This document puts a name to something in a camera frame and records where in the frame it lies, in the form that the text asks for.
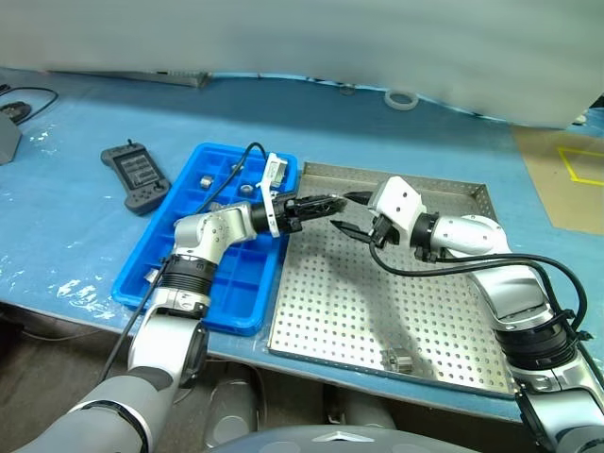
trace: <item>black ribbed joint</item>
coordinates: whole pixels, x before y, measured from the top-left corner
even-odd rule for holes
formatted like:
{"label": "black ribbed joint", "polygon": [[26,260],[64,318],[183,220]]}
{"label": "black ribbed joint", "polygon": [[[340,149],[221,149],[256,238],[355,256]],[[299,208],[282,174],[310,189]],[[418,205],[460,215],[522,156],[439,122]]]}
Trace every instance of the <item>black ribbed joint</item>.
{"label": "black ribbed joint", "polygon": [[545,370],[575,357],[576,342],[568,337],[563,320],[546,327],[519,331],[495,331],[510,365],[524,370]]}
{"label": "black ribbed joint", "polygon": [[163,271],[159,287],[210,295],[217,267],[208,260],[184,260],[178,255],[172,255]]}
{"label": "black ribbed joint", "polygon": [[419,214],[413,230],[411,232],[410,244],[411,247],[422,247],[424,250],[430,249],[430,240],[432,238],[432,230],[434,224],[438,220],[438,213],[435,214]]}

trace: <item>yellow tape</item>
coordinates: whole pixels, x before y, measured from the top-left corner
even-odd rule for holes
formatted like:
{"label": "yellow tape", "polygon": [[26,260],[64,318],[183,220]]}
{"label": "yellow tape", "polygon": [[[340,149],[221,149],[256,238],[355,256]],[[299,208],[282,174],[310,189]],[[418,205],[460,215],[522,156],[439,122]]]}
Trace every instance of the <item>yellow tape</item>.
{"label": "yellow tape", "polygon": [[573,170],[573,166],[570,164],[568,157],[565,153],[573,153],[573,154],[582,154],[584,156],[593,156],[597,158],[604,158],[604,154],[596,153],[594,151],[583,151],[581,149],[572,149],[572,148],[564,148],[563,146],[558,147],[558,154],[560,154],[560,158],[562,162],[564,162],[564,166],[570,175],[570,180],[574,182],[580,182],[583,184],[591,184],[593,186],[604,186],[604,181],[599,181],[597,179],[586,179],[584,177],[578,177],[575,170]]}

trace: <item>metal nut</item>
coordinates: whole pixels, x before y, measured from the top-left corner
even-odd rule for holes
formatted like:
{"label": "metal nut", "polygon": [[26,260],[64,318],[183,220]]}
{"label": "metal nut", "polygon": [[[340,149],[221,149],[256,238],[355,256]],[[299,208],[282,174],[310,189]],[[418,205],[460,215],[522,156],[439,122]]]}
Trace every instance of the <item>metal nut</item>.
{"label": "metal nut", "polygon": [[355,92],[357,92],[357,87],[351,83],[340,85],[340,94],[344,96],[352,96]]}
{"label": "metal nut", "polygon": [[147,272],[144,275],[144,279],[147,280],[149,283],[153,283],[153,281],[156,279],[156,276],[159,274],[159,270],[157,270],[156,268],[152,267],[151,269],[149,269],[149,272]]}
{"label": "metal nut", "polygon": [[206,191],[210,188],[212,182],[214,182],[214,178],[209,175],[205,175],[199,180],[199,185],[204,191]]}
{"label": "metal nut", "polygon": [[410,373],[413,370],[413,359],[406,349],[402,347],[391,347],[380,352],[384,358],[382,364],[386,371]]}
{"label": "metal nut", "polygon": [[254,192],[254,186],[250,184],[242,184],[242,186],[239,188],[239,192],[241,195],[250,195],[252,192]]}

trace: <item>blue plastic tray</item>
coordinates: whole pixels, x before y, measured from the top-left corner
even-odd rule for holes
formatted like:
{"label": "blue plastic tray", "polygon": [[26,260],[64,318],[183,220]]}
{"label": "blue plastic tray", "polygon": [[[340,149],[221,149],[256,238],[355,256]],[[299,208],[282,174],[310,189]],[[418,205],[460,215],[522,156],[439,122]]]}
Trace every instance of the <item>blue plastic tray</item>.
{"label": "blue plastic tray", "polygon": [[[141,303],[149,286],[144,276],[151,268],[159,269],[159,260],[172,250],[175,220],[194,212],[225,181],[231,165],[241,158],[242,152],[242,148],[215,143],[202,143],[195,148],[113,283],[111,296],[115,300],[130,308]],[[290,155],[279,156],[286,159],[288,165],[278,191],[294,191],[297,160]],[[262,178],[263,171],[264,159],[258,150],[253,150],[243,170],[214,201],[222,205],[244,200],[260,201],[260,189],[255,189],[249,197],[243,197],[239,194],[239,187],[242,184],[255,185]],[[206,191],[199,185],[199,180],[205,175],[214,178]],[[211,306],[204,319],[208,328],[239,335],[253,335],[260,329],[277,261],[286,244],[287,237],[273,239],[270,233],[262,233],[255,241],[234,244],[226,251],[211,288]]]}

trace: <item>metal tray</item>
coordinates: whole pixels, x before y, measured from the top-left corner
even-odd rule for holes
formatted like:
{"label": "metal tray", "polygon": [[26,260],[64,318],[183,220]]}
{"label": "metal tray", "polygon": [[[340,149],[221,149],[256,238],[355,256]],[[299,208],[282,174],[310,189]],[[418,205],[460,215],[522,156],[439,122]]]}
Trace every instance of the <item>metal tray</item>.
{"label": "metal tray", "polygon": [[[307,163],[299,194],[373,190],[391,175]],[[496,220],[484,184],[403,177],[422,194],[430,212]],[[372,220],[365,207],[354,203],[338,217],[364,230]],[[400,246],[387,246],[382,256],[397,268],[434,267]],[[484,306],[469,278],[387,274],[373,263],[365,244],[320,219],[290,238],[269,350],[392,378],[512,394],[512,378]],[[390,371],[388,356],[397,348],[411,354],[410,374]]]}

